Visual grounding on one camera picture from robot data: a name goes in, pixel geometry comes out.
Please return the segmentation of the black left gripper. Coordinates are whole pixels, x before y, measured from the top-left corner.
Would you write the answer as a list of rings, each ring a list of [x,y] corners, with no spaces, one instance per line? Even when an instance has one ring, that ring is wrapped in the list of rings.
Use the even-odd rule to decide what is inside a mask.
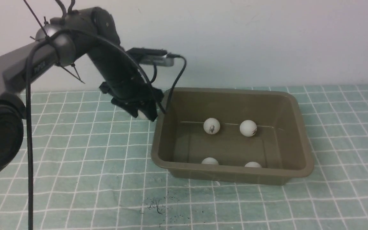
[[[138,110],[141,110],[147,115],[151,122],[155,121],[158,117],[157,102],[161,102],[164,98],[162,90],[152,87],[155,95],[155,97],[153,97],[153,94],[150,92],[148,86],[144,85],[141,86],[141,89],[138,93],[128,97],[127,99],[118,97],[106,82],[102,82],[102,84],[99,86],[99,89],[102,93],[109,94],[112,97],[111,103],[114,106],[125,110],[134,118],[138,117]]]

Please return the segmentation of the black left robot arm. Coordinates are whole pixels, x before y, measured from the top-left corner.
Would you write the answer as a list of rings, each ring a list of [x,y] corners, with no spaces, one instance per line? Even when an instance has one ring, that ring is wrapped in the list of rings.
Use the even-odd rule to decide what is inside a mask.
[[[19,94],[26,89],[31,53],[30,82],[50,67],[69,66],[87,54],[104,78],[100,89],[112,96],[111,103],[133,117],[141,112],[154,121],[156,103],[162,101],[164,94],[144,81],[139,60],[122,50],[112,15],[92,7],[52,18],[44,30],[37,32],[36,41],[0,56],[0,171],[16,157],[22,145],[23,120],[29,115]]]

